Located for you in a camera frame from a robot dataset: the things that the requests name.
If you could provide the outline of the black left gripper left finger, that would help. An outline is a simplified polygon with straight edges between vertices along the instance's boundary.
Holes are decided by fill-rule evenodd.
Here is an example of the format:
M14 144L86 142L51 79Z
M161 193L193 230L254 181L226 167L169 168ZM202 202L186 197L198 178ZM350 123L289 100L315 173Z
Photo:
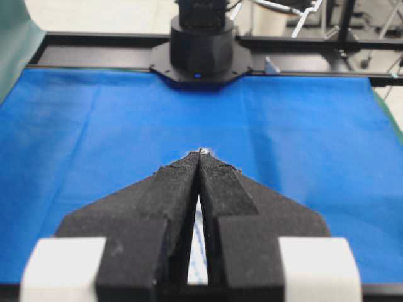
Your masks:
M200 154L65 216L37 242L20 301L156 301L187 283Z

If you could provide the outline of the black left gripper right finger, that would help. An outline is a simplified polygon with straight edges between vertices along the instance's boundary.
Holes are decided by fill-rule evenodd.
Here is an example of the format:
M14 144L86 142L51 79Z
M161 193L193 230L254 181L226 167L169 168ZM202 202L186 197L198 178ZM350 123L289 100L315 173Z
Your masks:
M198 172L214 301L361 301L349 243L320 214L208 153Z

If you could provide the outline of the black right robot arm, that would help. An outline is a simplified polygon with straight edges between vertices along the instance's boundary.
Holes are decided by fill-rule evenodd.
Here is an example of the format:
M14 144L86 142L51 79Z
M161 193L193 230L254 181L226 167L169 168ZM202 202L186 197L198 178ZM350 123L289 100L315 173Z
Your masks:
M152 49L150 69L184 89L220 89L253 70L236 42L228 1L178 1L169 41Z

